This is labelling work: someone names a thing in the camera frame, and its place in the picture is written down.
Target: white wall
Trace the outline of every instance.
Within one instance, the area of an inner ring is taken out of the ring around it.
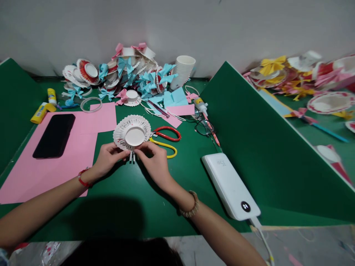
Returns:
[[[146,41],[159,64],[196,58],[195,76],[225,60],[255,60],[313,49],[326,60],[354,50],[354,0],[2,0],[0,59],[44,76],[87,58],[108,62],[118,42]]]

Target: glue bottle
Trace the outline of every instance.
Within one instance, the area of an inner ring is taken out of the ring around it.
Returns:
[[[57,98],[55,96],[55,90],[52,88],[48,88],[47,92],[48,92],[48,102],[54,106],[57,106]]]
[[[43,102],[35,112],[34,116],[32,116],[31,122],[40,124],[48,111],[55,112],[56,108],[50,103]]]
[[[193,103],[195,104],[196,108],[201,112],[204,113],[206,116],[207,115],[207,106],[208,103],[204,103],[203,100],[201,99],[201,97],[198,97],[196,99],[193,100]]]

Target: charging cable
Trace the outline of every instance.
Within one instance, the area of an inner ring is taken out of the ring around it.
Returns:
[[[267,244],[266,242],[266,239],[264,237],[264,234],[261,230],[261,223],[259,222],[258,218],[257,217],[252,217],[249,219],[251,224],[256,228],[258,229],[260,235],[261,235],[261,239],[263,240],[264,244],[265,244],[265,247],[267,249],[267,252],[269,253],[269,257],[270,257],[270,262],[271,262],[271,266],[275,266],[275,262],[274,262],[274,257],[273,257],[273,254],[271,253],[271,249],[269,247],[269,245]]]

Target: scissors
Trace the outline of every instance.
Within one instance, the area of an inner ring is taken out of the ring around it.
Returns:
[[[163,129],[168,129],[168,130],[171,130],[172,132],[174,132],[176,135],[177,135],[177,139],[175,138],[172,138],[172,137],[169,137],[163,133],[160,133],[159,131],[160,130],[163,130]],[[168,155],[167,158],[168,159],[171,159],[171,158],[174,158],[177,154],[178,154],[178,150],[169,145],[169,144],[165,144],[165,143],[162,143],[162,142],[159,142],[159,141],[156,141],[156,140],[153,140],[152,136],[161,136],[167,140],[171,140],[171,141],[179,141],[181,139],[181,134],[179,131],[177,131],[175,128],[173,127],[169,127],[169,126],[162,126],[162,127],[158,127],[156,130],[154,130],[153,132],[151,132],[151,137],[149,138],[149,140],[157,145],[160,145],[160,146],[164,146],[164,147],[167,147],[167,148],[170,148],[174,151],[174,154],[173,155]]]

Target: black phone screen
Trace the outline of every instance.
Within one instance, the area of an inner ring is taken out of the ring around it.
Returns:
[[[73,114],[54,115],[48,123],[33,158],[59,158],[63,155],[65,146],[73,127]]]

